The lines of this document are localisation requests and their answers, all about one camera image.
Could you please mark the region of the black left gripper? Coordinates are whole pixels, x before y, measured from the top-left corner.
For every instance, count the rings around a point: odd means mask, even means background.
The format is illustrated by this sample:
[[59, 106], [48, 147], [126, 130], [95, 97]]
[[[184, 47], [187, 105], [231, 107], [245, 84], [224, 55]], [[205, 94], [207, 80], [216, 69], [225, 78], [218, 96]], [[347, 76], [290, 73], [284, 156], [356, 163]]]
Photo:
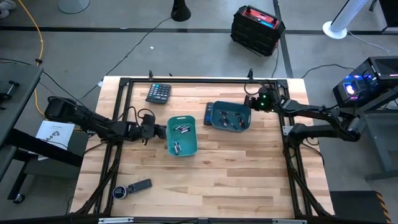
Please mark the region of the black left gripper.
[[152, 139], [155, 135], [158, 136], [160, 139], [167, 139], [166, 129], [167, 127], [164, 125], [155, 125], [155, 117], [149, 114], [145, 114], [142, 117], [142, 123], [140, 125], [141, 128], [141, 135], [142, 141], [147, 142], [148, 140]]

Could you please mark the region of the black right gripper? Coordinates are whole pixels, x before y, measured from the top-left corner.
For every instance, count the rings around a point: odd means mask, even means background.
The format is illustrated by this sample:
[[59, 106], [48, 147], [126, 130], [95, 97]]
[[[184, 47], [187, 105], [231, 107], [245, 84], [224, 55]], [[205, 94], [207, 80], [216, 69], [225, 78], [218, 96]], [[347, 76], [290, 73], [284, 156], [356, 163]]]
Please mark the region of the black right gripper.
[[258, 91], [258, 97], [256, 102], [253, 101], [253, 97], [246, 95], [244, 102], [245, 105], [256, 111], [265, 112], [279, 112], [280, 111], [280, 100], [277, 90], [273, 88], [261, 87]]

